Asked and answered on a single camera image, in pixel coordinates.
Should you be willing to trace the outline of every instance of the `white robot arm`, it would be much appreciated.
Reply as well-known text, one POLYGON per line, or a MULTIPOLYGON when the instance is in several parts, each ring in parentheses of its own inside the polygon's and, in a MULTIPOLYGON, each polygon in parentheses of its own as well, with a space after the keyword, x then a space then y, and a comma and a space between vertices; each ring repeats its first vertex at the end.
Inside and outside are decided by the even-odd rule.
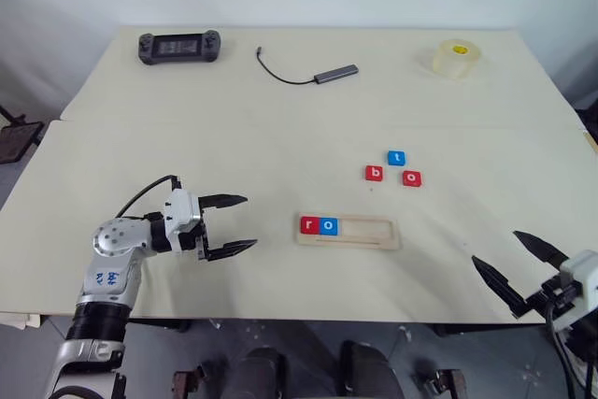
POLYGON ((177 177, 158 179, 140 192, 113 220, 93 233, 93 260, 87 269, 75 317, 52 368, 44 399, 124 398, 125 377, 115 370, 124 354, 125 325, 141 283, 141 264, 159 252, 197 249, 209 261, 236 255, 257 240, 240 240, 221 249, 208 247, 204 209, 229 207, 247 201, 238 195, 196 197, 180 188, 177 177), (165 180, 172 192, 164 214, 123 217, 143 193, 165 180))
POLYGON ((575 398, 571 364, 564 346, 586 363, 586 397, 591 395, 594 366, 598 363, 598 253, 589 249, 569 258, 535 235, 515 231, 523 246, 558 274, 542 283, 538 292, 523 298, 492 265, 472 257, 484 282, 511 309, 515 318, 535 310, 545 317, 548 331, 565 373, 567 394, 575 398), (566 341, 559 331, 567 330, 566 341))

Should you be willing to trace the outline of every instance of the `table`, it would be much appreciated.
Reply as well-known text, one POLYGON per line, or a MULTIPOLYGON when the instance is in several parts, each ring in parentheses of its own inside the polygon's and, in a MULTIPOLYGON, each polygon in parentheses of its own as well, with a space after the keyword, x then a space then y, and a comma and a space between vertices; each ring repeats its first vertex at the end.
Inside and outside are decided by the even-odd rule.
MULTIPOLYGON (((314 60, 321 65, 307 73, 348 63, 362 72, 327 85, 286 86, 260 67, 243 69, 231 56, 232 68, 226 69, 230 85, 210 88, 209 78, 196 81, 204 76, 204 67, 214 71, 210 79, 219 79, 215 64, 137 67, 124 62, 130 55, 117 64, 121 36, 138 32, 125 29, 112 43, 63 120, 50 126, 0 211, 2 247, 18 249, 6 251, 0 267, 2 311, 72 313, 92 258, 95 227, 141 187, 167 173, 180 175, 184 187, 198 195, 246 195, 249 202, 242 206, 208 211, 208 232, 215 245, 251 237, 259 243, 216 263, 200 264, 193 254, 161 254, 148 260, 136 317, 509 323, 514 320, 483 284, 471 264, 472 254, 494 264, 515 288, 529 294, 553 270, 529 254, 512 231, 541 236, 569 255, 595 245, 598 154, 569 106, 557 94, 551 96, 554 88, 546 76, 533 76, 536 63, 521 47, 516 46, 516 53, 524 55, 523 63, 513 63, 511 69, 517 66, 528 73, 528 82, 517 78, 517 89, 496 87, 496 71, 487 73, 487 82, 472 74, 471 87, 469 80, 452 82, 414 69, 419 75, 413 72, 413 78, 436 84, 427 93, 451 93, 443 100, 453 102, 461 111, 457 114, 439 101, 434 103, 440 109, 427 111, 418 104, 426 99, 416 89, 425 84, 422 80, 412 82, 408 97, 378 96, 377 85, 368 84, 367 76, 378 71, 363 70, 367 65, 361 60, 332 61, 326 52, 323 59, 328 61, 314 60), (186 80, 175 67, 187 74, 186 80), (148 75, 155 68, 161 72, 148 75), (139 89, 146 96, 145 108, 140 107, 142 95, 133 90, 143 74, 146 82, 139 89), (160 91, 162 83, 154 83, 156 77, 163 77, 176 92, 169 104, 160 91), (190 84, 204 93, 197 102, 180 96, 190 84), (515 105, 512 97, 501 103, 494 94, 495 89, 530 93, 535 85, 543 94, 542 101, 530 98, 536 107, 522 99, 515 105), (367 104, 365 86, 372 90, 367 104), (335 87, 342 94, 335 93, 335 87), (207 95, 220 88, 231 96, 207 95), (487 96, 467 103, 459 91, 487 96), (479 107, 483 102, 486 107, 479 107), (538 108, 542 102, 546 109, 538 108), (438 111, 456 123, 444 121, 438 111), (388 150, 406 151, 408 168, 423 173, 423 187, 400 185, 400 170, 384 163, 388 150), (385 181, 363 180, 366 164, 384 165, 385 181), (299 246, 293 236, 302 211, 396 218, 402 248, 299 246)), ((266 36, 258 30, 235 33, 236 40, 243 33, 266 36)), ((291 36, 291 31, 278 33, 291 36)), ((361 42, 353 39, 358 31, 342 33, 351 36, 351 42, 361 42)), ((434 39, 442 33, 462 36, 406 33, 431 33, 434 39)), ((476 42, 484 36, 488 42, 482 49, 493 42, 494 32, 476 33, 476 42)), ((511 32, 496 36, 503 43, 520 43, 511 32)), ((492 47, 498 53, 489 59, 500 61, 502 47, 492 47)), ((303 51, 301 46, 296 50, 303 51)), ((276 64, 285 61, 289 62, 280 59, 276 64)), ((373 60, 368 61, 374 67, 373 60)), ((511 71, 500 67, 503 77, 511 71)), ((288 65, 285 76, 292 75, 291 69, 288 65)), ((381 93, 389 93, 395 80, 389 78, 388 83, 380 87, 381 93)), ((160 210, 165 195, 166 188, 152 192, 132 213, 160 210)), ((522 322, 540 321, 530 314, 522 322)))
POLYGON ((351 110, 349 121, 377 125, 583 129, 514 31, 219 30, 221 55, 212 64, 146 66, 136 57, 140 35, 197 29, 122 28, 61 119, 196 126, 220 120, 242 132, 259 119, 293 121, 300 104, 308 103, 323 121, 342 120, 351 110), (453 37, 482 49, 466 81, 440 78, 430 68, 438 44, 453 37), (260 67, 258 46, 268 66, 288 79, 310 79, 347 64, 356 64, 360 74, 289 86, 260 67))

